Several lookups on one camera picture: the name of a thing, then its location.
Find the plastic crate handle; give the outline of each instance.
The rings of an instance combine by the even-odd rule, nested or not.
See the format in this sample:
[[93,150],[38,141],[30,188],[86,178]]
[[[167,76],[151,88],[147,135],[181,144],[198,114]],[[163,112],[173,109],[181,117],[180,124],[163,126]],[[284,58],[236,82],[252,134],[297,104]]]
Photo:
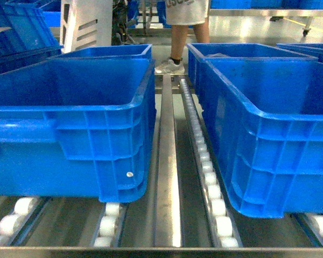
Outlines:
[[0,142],[56,142],[56,120],[0,119]]

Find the white sneaker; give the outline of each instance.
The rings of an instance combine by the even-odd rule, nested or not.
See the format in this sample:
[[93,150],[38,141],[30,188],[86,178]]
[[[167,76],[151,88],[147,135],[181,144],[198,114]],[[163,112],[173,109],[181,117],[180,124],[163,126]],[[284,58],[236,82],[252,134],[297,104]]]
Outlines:
[[156,67],[156,74],[184,74],[184,65],[181,62],[179,65],[175,64],[172,59],[168,59]]

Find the white shorts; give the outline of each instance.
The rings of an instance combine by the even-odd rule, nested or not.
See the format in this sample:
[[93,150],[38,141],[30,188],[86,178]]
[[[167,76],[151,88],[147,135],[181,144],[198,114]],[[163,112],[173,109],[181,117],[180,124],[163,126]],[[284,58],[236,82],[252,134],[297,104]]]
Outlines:
[[166,23],[196,25],[208,17],[209,0],[165,0]]

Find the blue plastic crate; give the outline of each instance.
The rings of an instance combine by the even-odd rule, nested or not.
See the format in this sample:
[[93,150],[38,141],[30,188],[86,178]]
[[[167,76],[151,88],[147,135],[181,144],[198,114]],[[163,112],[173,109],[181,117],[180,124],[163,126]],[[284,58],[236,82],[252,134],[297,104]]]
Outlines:
[[0,33],[0,56],[59,45],[40,9],[0,5],[0,27],[12,28]]
[[203,118],[232,206],[323,213],[323,63],[213,60]]
[[152,59],[152,45],[89,47],[55,58],[145,58]]
[[283,0],[282,6],[286,9],[298,9],[300,0]]
[[280,8],[283,0],[252,0],[252,8]]
[[251,0],[212,0],[212,9],[250,9]]
[[51,56],[60,55],[61,49],[61,46],[55,46],[1,56],[0,74],[42,62]]
[[165,1],[157,2],[157,12],[159,17],[159,23],[162,23],[164,28],[171,28],[171,25],[166,23],[166,4]]
[[146,59],[54,59],[1,74],[0,195],[142,197],[153,71]]
[[8,0],[6,4],[31,4],[33,7],[41,8],[43,11],[60,12],[61,0]]
[[301,0],[299,8],[323,10],[323,0]]
[[136,24],[138,24],[139,15],[139,1],[128,1],[128,21],[135,20]]
[[323,62],[323,44],[277,44],[278,47],[318,57]]
[[213,58],[256,58],[266,59],[309,59],[314,58],[300,53],[290,52],[284,49],[270,47],[260,44],[188,44],[188,74],[195,87],[199,102],[203,105],[203,97],[206,84],[202,75],[204,74],[203,62]]
[[48,27],[61,26],[61,12],[43,12],[43,15]]

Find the roller conveyor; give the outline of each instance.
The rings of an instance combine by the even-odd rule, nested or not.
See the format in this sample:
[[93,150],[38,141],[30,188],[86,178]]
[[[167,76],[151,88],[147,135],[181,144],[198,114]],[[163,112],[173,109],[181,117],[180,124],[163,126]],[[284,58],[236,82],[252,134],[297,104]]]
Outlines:
[[[125,257],[137,255],[138,250],[159,257],[323,257],[323,248],[311,248],[323,247],[323,224],[314,224],[313,214],[253,220],[231,208],[215,173],[219,168],[200,107],[188,85],[182,76],[156,78],[156,88],[162,89],[162,94],[156,94],[158,115],[149,186],[142,199],[123,205],[86,198],[44,197],[31,202],[0,197],[0,223],[5,216],[23,216],[18,226],[3,230],[11,232],[0,242],[6,246],[0,247],[0,257],[13,253],[15,257],[51,253],[53,257],[84,253]],[[215,209],[212,204],[223,206]],[[281,225],[285,236],[273,232],[273,225]],[[268,243],[273,234],[274,246]],[[297,238],[294,243],[288,242],[287,234]]]

